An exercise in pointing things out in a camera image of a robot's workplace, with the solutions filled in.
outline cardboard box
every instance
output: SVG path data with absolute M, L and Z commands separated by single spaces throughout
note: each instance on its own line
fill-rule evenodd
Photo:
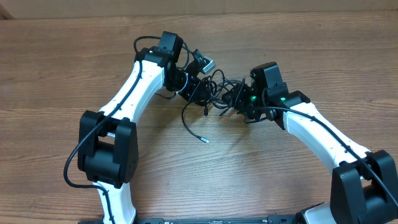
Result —
M 397 0 L 0 0 L 7 18 L 396 10 Z
M 8 14 L 8 12 L 3 8 L 3 6 L 0 4 L 0 19 L 12 19 L 12 16 Z

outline wood grain surface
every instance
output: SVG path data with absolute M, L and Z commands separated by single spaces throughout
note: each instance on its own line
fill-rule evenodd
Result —
M 130 74 L 132 41 L 163 30 L 228 78 L 249 80 L 249 69 L 276 61 L 290 91 L 398 162 L 397 11 L 0 21 L 0 223 L 102 217 L 98 193 L 69 187 L 63 166 L 80 116 L 105 105 Z M 329 201 L 327 169 L 275 123 L 246 125 L 216 108 L 204 117 L 189 106 L 185 118 L 204 144 L 184 129 L 184 105 L 154 96 L 137 124 L 131 188 L 141 218 L 260 217 Z M 69 174 L 89 184 L 76 160 Z

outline wire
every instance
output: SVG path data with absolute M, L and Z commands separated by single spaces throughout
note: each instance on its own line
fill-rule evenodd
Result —
M 267 106 L 266 105 L 266 100 L 264 99 L 264 95 L 266 94 L 266 89 L 264 88 L 263 90 L 262 90 L 262 93 L 261 93 L 261 101 L 262 101 L 262 105 L 263 106 Z
M 325 128 L 344 148 L 347 152 L 349 152 L 355 159 L 359 161 L 359 163 L 374 177 L 374 180 L 380 185 L 380 187 L 385 191 L 385 193 L 392 199 L 394 202 L 395 206 L 398 208 L 398 202 L 394 198 L 394 196 L 391 194 L 391 192 L 388 190 L 386 185 L 383 183 L 383 181 L 380 179 L 380 177 L 370 168 L 367 163 L 359 156 L 357 153 L 355 153 L 352 148 L 347 145 L 334 131 L 332 131 L 325 123 L 320 121 L 318 118 L 315 116 L 311 116 L 309 114 L 297 111 L 297 110 L 292 110 L 288 108 L 281 108 L 281 107 L 276 107 L 276 106 L 263 106 L 263 107 L 258 107 L 258 108 L 251 108 L 250 110 L 258 111 L 258 110 L 281 110 L 285 112 L 292 112 L 301 116 L 304 116 L 306 118 L 311 119 L 312 121 L 315 121 L 318 123 L 320 126 Z
M 195 90 L 193 91 L 191 97 L 190 97 L 189 100 L 188 100 L 188 103 L 184 106 L 184 108 L 182 108 L 182 111 L 181 111 L 181 120 L 182 120 L 182 124 L 184 125 L 185 129 L 186 129 L 189 133 L 191 133 L 191 135 L 195 136 L 197 139 L 199 139 L 199 140 L 201 140 L 201 141 L 203 141 L 203 142 L 205 142 L 205 143 L 209 143 L 209 140 L 207 140 L 206 138 L 204 138 L 204 137 L 202 137 L 202 136 L 199 136 L 199 135 L 195 134 L 194 132 L 192 132 L 192 131 L 188 128 L 187 124 L 185 124 L 185 120 L 184 120 L 184 111 L 185 111 L 185 109 L 187 109 L 187 106 L 190 105 L 190 104 L 192 103 L 191 99 L 193 98 L 193 95 L 195 94 L 195 92 L 196 92 L 196 90 L 198 89 L 199 85 L 200 85 L 200 83 L 197 85 L 197 87 L 196 87 Z
M 266 119 L 267 119 L 267 117 L 261 118 L 259 120 L 248 121 L 248 117 L 245 116 L 244 119 L 243 119 L 243 122 L 245 122 L 246 124 L 254 124 L 254 123 L 258 123 L 258 122 L 264 121 Z
M 132 93 L 132 91 L 135 89 L 135 87 L 138 84 L 138 81 L 141 79 L 141 75 L 142 75 L 142 62 L 139 61 L 139 72 L 138 72 L 138 76 L 136 81 L 134 82 L 134 84 L 132 85 L 132 87 L 130 88 L 130 90 L 126 93 L 126 95 L 123 97 L 123 99 L 116 105 L 116 107 L 112 110 L 112 112 L 110 112 L 110 114 L 108 114 L 104 119 L 102 119 L 102 121 L 100 121 L 80 142 L 79 144 L 77 144 L 77 146 L 75 147 L 75 149 L 72 151 L 72 153 L 70 154 L 70 156 L 68 157 L 66 163 L 65 163 L 65 167 L 63 168 L 63 178 L 65 179 L 65 182 L 74 188 L 82 188 L 82 189 L 98 189 L 101 190 L 103 192 L 103 195 L 105 196 L 106 199 L 106 204 L 108 207 L 108 213 L 109 213 L 109 220 L 112 222 L 112 224 L 115 224 L 114 221 L 114 217 L 112 214 L 112 210 L 111 210 L 111 201 L 109 199 L 109 194 L 108 191 L 102 187 L 102 186 L 97 186 L 97 185 L 80 185 L 80 184 L 74 184 L 72 183 L 69 178 L 68 178 L 68 168 L 69 168 L 69 164 L 72 161 L 73 157 L 76 155 L 76 153 L 79 151 L 79 148 L 81 148 L 81 146 L 83 145 L 84 142 L 86 142 L 86 140 L 95 132 L 98 132 L 99 129 L 101 129 L 104 125 L 104 123 L 110 119 L 110 117 L 112 117 L 112 115 L 114 115 L 123 105 L 123 103 L 127 100 L 127 98 L 130 96 L 130 94 Z
M 137 42 L 138 42 L 138 40 L 142 40 L 142 39 L 157 39 L 157 40 L 160 40 L 160 37 L 156 37 L 156 36 L 142 36 L 142 37 L 138 37 L 136 40 L 134 40 L 134 51 L 136 52 L 136 54 L 138 54 Z
M 138 54 L 138 49 L 137 49 L 137 42 L 138 40 L 142 40 L 142 39 L 155 39 L 155 40 L 160 40 L 160 37 L 156 37 L 156 36 L 142 36 L 142 37 L 138 37 L 136 40 L 134 40 L 134 51 L 136 52 L 136 54 Z M 185 41 L 183 42 L 183 49 L 185 49 L 187 51 L 187 61 L 185 62 L 185 65 L 182 67 L 177 67 L 178 69 L 185 69 L 188 64 L 189 64 L 189 54 L 192 54 L 193 56 L 193 52 L 188 48 L 187 43 L 185 43 Z
M 177 93 L 174 92 L 174 95 L 172 95 L 172 96 L 164 96 L 164 95 L 161 95 L 161 94 L 158 94 L 158 93 L 155 93 L 155 95 L 161 96 L 161 97 L 165 98 L 166 100 L 171 100 L 171 99 L 174 99 L 175 96 L 177 96 Z
M 187 43 L 185 43 L 185 42 L 183 42 L 183 44 L 184 44 L 184 49 L 185 50 L 187 50 L 187 61 L 185 62 L 185 65 L 184 66 L 182 66 L 182 67 L 177 67 L 178 69 L 181 69 L 181 70 L 183 70 L 183 69 L 186 69 L 186 67 L 188 66 L 188 64 L 189 64 L 189 54 L 192 54 L 192 51 L 188 48 L 188 45 L 187 45 Z
M 221 83 L 216 83 L 215 81 L 213 81 L 214 76 L 217 72 L 221 73 L 221 79 L 222 79 Z M 210 102 L 209 103 L 212 103 L 213 106 L 218 109 L 225 109 L 220 114 L 220 116 L 225 114 L 226 111 L 228 111 L 230 108 L 233 108 L 234 104 L 230 105 L 228 102 L 223 101 L 220 98 L 220 95 L 223 90 L 226 90 L 227 92 L 229 92 L 232 88 L 235 87 L 235 85 L 242 85 L 243 84 L 242 81 L 228 80 L 227 78 L 225 78 L 224 72 L 221 69 L 215 70 L 213 72 L 213 74 L 211 74 L 209 77 L 205 77 L 204 79 L 202 79 L 202 81 L 206 83 L 206 89 L 208 90 L 208 92 L 210 94 Z

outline cable end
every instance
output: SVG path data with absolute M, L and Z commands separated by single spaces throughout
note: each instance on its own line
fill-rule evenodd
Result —
M 204 137 L 200 137 L 200 140 L 203 141 L 204 143 L 209 143 L 209 140 L 205 139 Z

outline black plastic housing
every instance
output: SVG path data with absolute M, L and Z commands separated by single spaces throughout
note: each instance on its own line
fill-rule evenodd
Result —
M 393 158 L 384 150 L 369 153 L 365 161 L 380 177 L 391 194 L 398 197 L 398 177 Z M 362 188 L 360 176 L 371 180 L 359 164 L 342 163 L 333 169 L 330 210 L 337 224 L 387 223 L 398 217 L 398 210 L 385 191 L 372 181 Z
M 188 76 L 188 82 L 184 91 L 181 91 L 178 94 L 184 98 L 184 100 L 195 102 L 200 106 L 204 106 L 204 101 L 210 99 L 210 94 L 206 89 L 206 85 L 201 82 L 198 77 L 193 75 Z
M 177 63 L 180 56 L 182 44 L 183 40 L 177 34 L 163 31 L 162 37 L 159 41 L 159 45 L 154 48 L 154 51 L 171 55 L 172 61 L 174 63 Z
M 86 111 L 80 119 L 79 142 L 102 119 L 103 113 Z M 105 137 L 108 132 L 115 134 L 114 145 L 99 141 L 98 136 Z M 78 151 L 78 168 L 86 172 L 88 180 L 113 184 L 117 189 L 132 179 L 137 164 L 137 128 L 127 118 L 108 119 L 101 131 L 92 134 Z
M 310 103 L 310 98 L 305 96 L 300 91 L 294 91 L 284 96 L 275 96 L 272 100 L 268 102 L 267 106 L 277 106 L 281 108 L 291 108 L 292 106 L 301 104 L 301 103 Z M 275 121 L 282 130 L 285 129 L 284 121 L 283 121 L 283 113 L 282 110 L 265 110 L 264 111 L 267 118 L 270 121 Z
M 242 114 L 250 119 L 260 119 L 259 111 L 250 110 L 250 108 L 260 106 L 260 97 L 256 93 L 255 88 L 247 84 L 235 85 L 230 91 L 223 94 L 221 99 L 228 102 L 230 107 L 244 111 Z
M 282 80 L 282 75 L 276 62 L 268 62 L 253 68 L 250 72 L 254 79 L 255 90 L 262 94 L 262 90 L 266 89 L 266 100 L 270 100 L 275 96 L 284 96 L 289 94 L 286 83 Z
M 193 61 L 189 63 L 189 65 L 185 69 L 185 72 L 187 72 L 190 76 L 196 77 L 199 74 L 200 70 L 206 65 L 206 59 L 198 49 L 192 52 L 192 55 Z

